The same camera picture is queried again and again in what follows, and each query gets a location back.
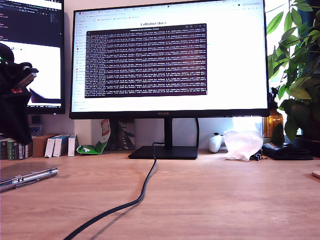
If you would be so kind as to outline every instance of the red label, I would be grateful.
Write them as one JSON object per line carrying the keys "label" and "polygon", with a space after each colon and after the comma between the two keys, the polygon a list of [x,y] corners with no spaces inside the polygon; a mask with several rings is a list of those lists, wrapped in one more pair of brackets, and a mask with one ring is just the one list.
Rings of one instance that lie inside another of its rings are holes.
{"label": "red label", "polygon": [[103,119],[101,121],[101,128],[102,128],[102,137],[110,133],[109,119]]}
{"label": "red label", "polygon": [[11,89],[11,91],[12,91],[14,94],[20,94],[20,93],[23,93],[22,89],[19,89],[19,90]]}

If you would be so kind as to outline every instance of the huawei logo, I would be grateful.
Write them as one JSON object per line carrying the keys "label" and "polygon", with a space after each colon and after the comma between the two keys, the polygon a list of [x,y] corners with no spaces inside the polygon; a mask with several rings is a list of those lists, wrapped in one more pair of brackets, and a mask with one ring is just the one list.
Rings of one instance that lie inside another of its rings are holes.
{"label": "huawei logo", "polygon": [[169,115],[169,112],[165,112],[165,111],[158,112],[158,115]]}

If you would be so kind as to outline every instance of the monitor bezel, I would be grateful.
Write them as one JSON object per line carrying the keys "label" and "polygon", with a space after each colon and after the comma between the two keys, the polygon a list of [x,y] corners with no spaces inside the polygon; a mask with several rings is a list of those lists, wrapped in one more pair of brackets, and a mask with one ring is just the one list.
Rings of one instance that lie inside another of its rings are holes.
{"label": "monitor bezel", "polygon": [[66,113],[66,96],[65,96],[65,0],[61,1],[61,48],[60,48],[60,96],[61,96],[61,107],[39,107],[39,106],[27,106],[27,114],[65,114]]}
{"label": "monitor bezel", "polygon": [[185,3],[199,3],[199,2],[215,2],[221,0],[192,0],[192,1],[178,1],[178,2],[163,2],[154,4],[128,5],[117,7],[103,7],[92,9],[79,9],[73,11],[73,27],[72,27],[72,55],[71,55],[71,89],[70,89],[70,108],[69,118],[73,120],[83,119],[163,119],[163,118],[212,118],[212,117],[241,117],[241,116],[262,116],[270,115],[270,94],[269,94],[269,72],[268,72],[268,53],[267,53],[267,21],[265,0],[263,2],[263,20],[264,20],[264,39],[265,39],[265,66],[266,66],[266,90],[267,90],[267,108],[253,108],[253,109],[204,109],[204,110],[170,110],[170,111],[81,111],[72,112],[72,96],[74,83],[74,47],[75,47],[75,24],[76,13],[89,11],[103,11],[124,8],[136,7],[152,7],[162,5],[174,5]]}

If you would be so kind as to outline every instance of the black cable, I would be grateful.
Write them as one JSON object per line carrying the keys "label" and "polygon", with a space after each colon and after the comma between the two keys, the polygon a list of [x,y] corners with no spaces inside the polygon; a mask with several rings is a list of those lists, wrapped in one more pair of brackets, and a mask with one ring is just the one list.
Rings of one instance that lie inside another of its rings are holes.
{"label": "black cable", "polygon": [[148,175],[146,176],[145,180],[144,180],[144,183],[143,183],[143,186],[142,186],[142,190],[141,190],[141,193],[140,193],[140,196],[134,200],[134,201],[131,201],[131,202],[128,202],[126,204],[123,204],[123,205],[120,205],[120,206],[117,206],[117,207],[114,207],[108,211],[105,211],[101,214],[99,214],[98,216],[95,216],[94,218],[92,218],[91,220],[87,221],[86,223],[82,224],[80,227],[78,227],[76,230],[74,230],[72,233],[70,233],[66,238],[64,238],[64,240],[71,240],[73,239],[75,236],[77,236],[79,233],[81,233],[83,230],[85,230],[87,227],[89,227],[90,225],[94,224],[95,222],[99,221],[100,219],[110,215],[110,214],[113,214],[119,210],[122,210],[122,209],[125,209],[125,208],[128,208],[128,207],[131,207],[132,205],[135,205],[137,203],[139,203],[143,198],[144,198],[144,195],[146,193],[146,187],[147,187],[147,183],[150,179],[150,175],[151,173],[153,172],[156,164],[157,164],[157,158],[156,158],[156,148],[155,148],[155,144],[164,144],[163,142],[154,142],[152,143],[152,146],[153,146],[153,158],[154,158],[154,162],[153,162],[153,165],[148,173]]}
{"label": "black cable", "polygon": [[196,148],[199,148],[199,135],[200,135],[200,131],[199,131],[199,120],[196,117],[195,118],[195,122],[196,122]]}

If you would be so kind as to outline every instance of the white wall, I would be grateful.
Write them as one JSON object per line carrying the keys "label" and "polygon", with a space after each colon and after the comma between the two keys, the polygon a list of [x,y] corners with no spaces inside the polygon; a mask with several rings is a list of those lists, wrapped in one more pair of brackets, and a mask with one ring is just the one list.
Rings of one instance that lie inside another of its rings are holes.
{"label": "white wall", "polygon": [[[45,115],[42,117],[45,133],[76,133],[80,144],[95,144],[100,139],[100,120],[70,120],[70,82],[71,82],[71,42],[74,10],[108,8],[155,3],[182,2],[179,0],[65,0],[65,115]],[[233,128],[232,118],[202,118],[200,125],[200,148],[207,148],[209,138],[214,132],[223,133]],[[136,146],[151,145],[154,141],[164,140],[162,119],[136,119],[135,121]],[[192,146],[196,144],[197,129],[194,119],[174,119],[173,144]]]}

